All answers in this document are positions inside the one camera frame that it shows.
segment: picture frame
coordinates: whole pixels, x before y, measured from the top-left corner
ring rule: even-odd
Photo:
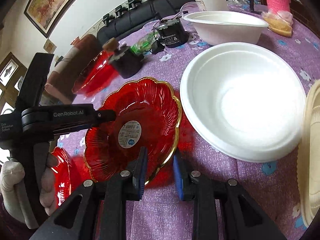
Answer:
[[[74,0],[29,0],[24,14],[48,38],[73,2]]]
[[[52,41],[50,41],[49,39],[47,39],[47,41],[45,42],[44,46],[43,46],[44,50],[46,52],[48,52],[49,54],[53,54],[55,49],[57,48],[56,45],[53,44]]]

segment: gloved hand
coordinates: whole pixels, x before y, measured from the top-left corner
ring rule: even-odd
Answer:
[[[57,165],[57,158],[52,154],[48,154],[47,167],[41,178],[42,189],[40,192],[40,202],[45,207],[48,215],[51,215],[57,206],[54,190],[55,177],[50,169],[50,167]],[[0,172],[0,190],[4,200],[4,207],[13,218],[22,223],[25,220],[13,186],[22,181],[24,175],[25,172],[22,164],[13,161],[5,162]]]

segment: white plastic bowl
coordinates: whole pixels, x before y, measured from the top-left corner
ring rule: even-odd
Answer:
[[[210,45],[227,42],[257,44],[268,23],[255,16],[229,11],[204,11],[187,14],[200,38]]]
[[[236,159],[269,162],[297,146],[306,95],[273,52],[233,42],[209,48],[185,69],[180,95],[195,130]]]

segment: wall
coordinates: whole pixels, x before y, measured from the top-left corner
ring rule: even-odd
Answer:
[[[17,0],[4,20],[6,41],[0,47],[0,59],[11,51],[26,67],[36,52],[45,52],[46,38],[23,14],[29,0]],[[82,36],[103,15],[125,0],[75,0],[61,17],[49,39],[57,46],[55,55],[64,56],[71,48],[70,43]]]

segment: pink mesh bag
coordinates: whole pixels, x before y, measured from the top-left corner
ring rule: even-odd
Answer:
[[[272,9],[274,13],[278,11],[290,12],[290,0],[267,0],[269,10]]]

